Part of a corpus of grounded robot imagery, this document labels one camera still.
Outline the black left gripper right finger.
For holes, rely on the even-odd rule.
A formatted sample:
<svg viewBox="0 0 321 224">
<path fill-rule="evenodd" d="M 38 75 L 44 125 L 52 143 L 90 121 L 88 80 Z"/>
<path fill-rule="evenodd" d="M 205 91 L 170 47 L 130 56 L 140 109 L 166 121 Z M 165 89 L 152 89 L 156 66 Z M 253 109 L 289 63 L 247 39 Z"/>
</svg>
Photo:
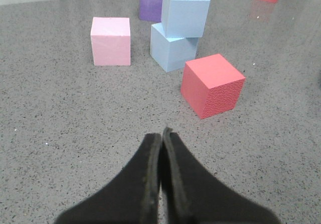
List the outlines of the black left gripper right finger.
<svg viewBox="0 0 321 224">
<path fill-rule="evenodd" d="M 163 161 L 169 223 L 280 223 L 207 171 L 170 128 L 163 132 Z"/>
</svg>

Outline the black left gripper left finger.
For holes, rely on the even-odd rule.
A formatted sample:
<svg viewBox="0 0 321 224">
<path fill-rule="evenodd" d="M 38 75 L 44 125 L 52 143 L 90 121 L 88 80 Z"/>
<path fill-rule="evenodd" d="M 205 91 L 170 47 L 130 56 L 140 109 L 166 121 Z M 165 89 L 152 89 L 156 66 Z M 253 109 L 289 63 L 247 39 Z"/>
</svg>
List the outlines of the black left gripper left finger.
<svg viewBox="0 0 321 224">
<path fill-rule="evenodd" d="M 142 144 L 105 187 L 63 212 L 56 223 L 157 223 L 161 135 Z"/>
</svg>

